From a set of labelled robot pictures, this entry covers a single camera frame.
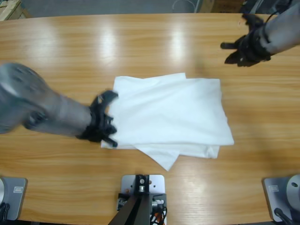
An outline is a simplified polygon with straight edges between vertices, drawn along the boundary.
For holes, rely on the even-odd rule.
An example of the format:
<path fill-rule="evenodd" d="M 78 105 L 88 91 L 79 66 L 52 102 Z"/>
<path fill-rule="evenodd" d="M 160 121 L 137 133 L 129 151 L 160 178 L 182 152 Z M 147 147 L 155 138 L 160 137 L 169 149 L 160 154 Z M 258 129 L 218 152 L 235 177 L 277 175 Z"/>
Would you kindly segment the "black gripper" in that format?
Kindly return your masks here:
<path fill-rule="evenodd" d="M 251 67 L 262 61 L 269 61 L 271 54 L 262 47 L 257 30 L 240 37 L 234 43 L 222 42 L 221 49 L 235 49 L 225 60 L 225 64 L 237 64 L 238 67 Z"/>
<path fill-rule="evenodd" d="M 117 148 L 118 143 L 110 136 L 117 132 L 112 124 L 113 117 L 107 115 L 103 110 L 91 109 L 91 122 L 81 134 L 81 140 L 94 143 L 104 141 L 110 147 Z"/>

